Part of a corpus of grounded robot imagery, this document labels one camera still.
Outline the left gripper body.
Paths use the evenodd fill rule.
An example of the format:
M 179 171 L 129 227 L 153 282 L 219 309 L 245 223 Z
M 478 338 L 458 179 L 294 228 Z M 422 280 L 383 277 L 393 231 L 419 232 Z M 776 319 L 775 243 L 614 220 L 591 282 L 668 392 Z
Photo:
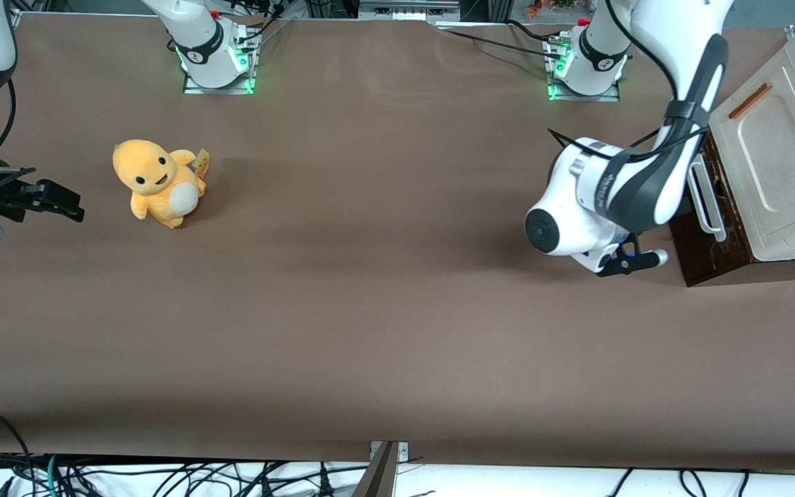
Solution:
M 595 251 L 585 251 L 572 255 L 572 259 L 597 275 L 605 274 L 605 268 L 616 252 L 615 248 L 601 248 Z

